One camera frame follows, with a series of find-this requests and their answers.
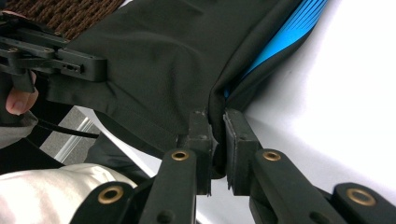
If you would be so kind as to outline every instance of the black cord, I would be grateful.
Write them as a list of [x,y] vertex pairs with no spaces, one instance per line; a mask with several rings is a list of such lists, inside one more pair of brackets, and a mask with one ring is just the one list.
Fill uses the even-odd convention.
[[38,119],[37,126],[40,128],[43,128],[43,129],[57,132],[57,133],[66,133],[66,134],[71,134],[71,135],[80,136],[80,137],[97,138],[99,136],[99,134],[96,134],[96,133],[84,133],[84,132],[60,127],[56,124],[50,123],[43,119]]

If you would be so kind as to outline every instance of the white surface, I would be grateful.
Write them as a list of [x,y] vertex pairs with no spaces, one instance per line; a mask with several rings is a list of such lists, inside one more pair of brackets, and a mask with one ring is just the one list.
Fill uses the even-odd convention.
[[[332,0],[305,44],[246,111],[264,147],[286,153],[316,186],[356,182],[396,204],[396,31],[393,1]],[[120,140],[81,108],[150,175],[160,162]],[[224,179],[198,197],[203,223],[253,223],[248,198]]]

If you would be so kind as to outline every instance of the dark green fabric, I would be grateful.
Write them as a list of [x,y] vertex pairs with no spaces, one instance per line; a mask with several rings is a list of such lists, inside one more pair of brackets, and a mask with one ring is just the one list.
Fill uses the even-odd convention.
[[107,58],[107,81],[51,76],[48,99],[100,112],[121,140],[157,157],[188,133],[190,112],[206,107],[222,143],[224,87],[300,2],[134,0],[67,46]]

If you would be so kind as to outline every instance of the hand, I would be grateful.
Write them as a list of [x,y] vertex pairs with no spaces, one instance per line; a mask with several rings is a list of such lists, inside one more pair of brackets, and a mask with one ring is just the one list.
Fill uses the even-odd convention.
[[[35,83],[36,75],[32,73],[33,82]],[[38,97],[38,91],[35,88],[34,93],[18,91],[15,88],[9,92],[6,109],[10,114],[20,115],[26,113],[35,104]]]

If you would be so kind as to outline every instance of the brown woven fabric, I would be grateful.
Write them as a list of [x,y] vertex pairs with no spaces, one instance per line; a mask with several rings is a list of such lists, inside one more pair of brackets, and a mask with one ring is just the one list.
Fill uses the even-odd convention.
[[124,0],[10,0],[6,10],[44,24],[74,39],[116,10]]

